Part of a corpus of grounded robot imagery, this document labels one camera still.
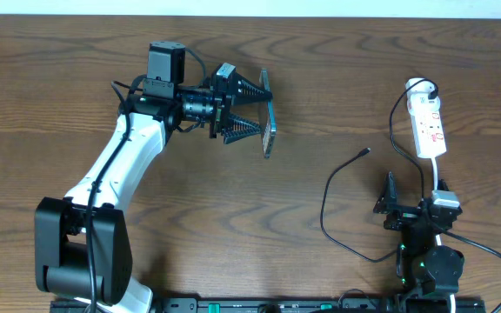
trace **power strip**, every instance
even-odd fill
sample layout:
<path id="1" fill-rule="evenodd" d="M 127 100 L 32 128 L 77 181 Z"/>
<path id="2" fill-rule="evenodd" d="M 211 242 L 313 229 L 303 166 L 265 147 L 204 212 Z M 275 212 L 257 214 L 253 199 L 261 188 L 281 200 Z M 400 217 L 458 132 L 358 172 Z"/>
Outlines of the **power strip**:
<path id="1" fill-rule="evenodd" d="M 408 89 L 421 79 L 410 79 L 405 88 Z M 434 158 L 446 152 L 439 111 L 440 97 L 429 99 L 429 93 L 435 88 L 430 82 L 422 82 L 407 91 L 407 110 L 411 114 L 415 147 L 420 158 Z"/>

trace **white power plug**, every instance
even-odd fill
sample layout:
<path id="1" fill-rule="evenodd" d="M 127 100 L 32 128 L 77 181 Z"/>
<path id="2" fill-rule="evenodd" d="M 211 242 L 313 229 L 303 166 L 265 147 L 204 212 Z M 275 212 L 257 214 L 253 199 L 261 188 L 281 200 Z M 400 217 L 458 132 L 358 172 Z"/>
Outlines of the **white power plug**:
<path id="1" fill-rule="evenodd" d="M 405 88 L 408 89 L 421 79 L 410 79 Z M 407 110 L 411 114 L 417 156 L 421 158 L 435 158 L 446 152 L 439 111 L 440 98 L 429 99 L 429 94 L 435 88 L 433 83 L 422 82 L 407 91 Z"/>

